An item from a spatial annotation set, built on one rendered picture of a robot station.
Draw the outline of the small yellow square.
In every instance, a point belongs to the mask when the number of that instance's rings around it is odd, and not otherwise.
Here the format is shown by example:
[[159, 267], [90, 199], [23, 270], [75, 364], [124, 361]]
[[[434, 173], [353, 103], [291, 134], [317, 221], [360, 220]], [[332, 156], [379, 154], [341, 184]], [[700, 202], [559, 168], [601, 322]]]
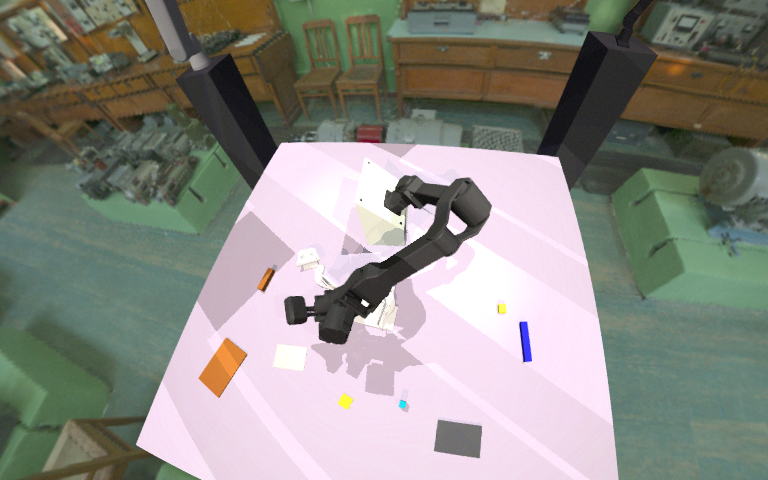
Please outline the small yellow square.
[[342, 406], [342, 407], [344, 407], [344, 408], [346, 408], [348, 410], [348, 407], [352, 403], [353, 400], [354, 399], [352, 399], [351, 397], [348, 397], [347, 395], [345, 395], [343, 393], [343, 396], [341, 397], [341, 399], [339, 400], [339, 402], [337, 404], [339, 404], [340, 406]]

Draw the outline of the brown flat rectangular plate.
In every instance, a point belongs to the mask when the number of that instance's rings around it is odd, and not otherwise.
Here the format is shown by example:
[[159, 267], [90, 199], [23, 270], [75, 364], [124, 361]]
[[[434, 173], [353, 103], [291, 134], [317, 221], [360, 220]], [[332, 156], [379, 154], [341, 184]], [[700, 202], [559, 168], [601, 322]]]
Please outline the brown flat rectangular plate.
[[246, 356], [247, 353], [225, 338], [198, 379], [220, 398]]

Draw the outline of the blue rectangular bar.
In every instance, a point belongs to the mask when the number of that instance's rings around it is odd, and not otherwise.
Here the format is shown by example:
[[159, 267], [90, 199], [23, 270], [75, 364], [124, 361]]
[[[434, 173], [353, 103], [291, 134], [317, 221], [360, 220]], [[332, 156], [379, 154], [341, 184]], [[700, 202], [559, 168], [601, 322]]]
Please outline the blue rectangular bar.
[[527, 322], [520, 322], [519, 323], [520, 328], [520, 338], [521, 338], [521, 346], [522, 346], [522, 355], [523, 355], [523, 362], [529, 362], [532, 361], [532, 355], [531, 355], [531, 347], [530, 347], [530, 339], [529, 339], [529, 331], [528, 331], [528, 323]]

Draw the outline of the brown rectangular block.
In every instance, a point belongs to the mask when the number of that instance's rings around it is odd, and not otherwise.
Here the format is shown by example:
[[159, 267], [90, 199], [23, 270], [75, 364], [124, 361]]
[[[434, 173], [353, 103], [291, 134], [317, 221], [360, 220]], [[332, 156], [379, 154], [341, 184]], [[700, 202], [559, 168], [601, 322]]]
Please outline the brown rectangular block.
[[268, 270], [265, 272], [262, 281], [258, 284], [258, 289], [265, 292], [266, 287], [268, 287], [269, 283], [271, 282], [271, 278], [276, 273], [273, 269], [268, 268]]

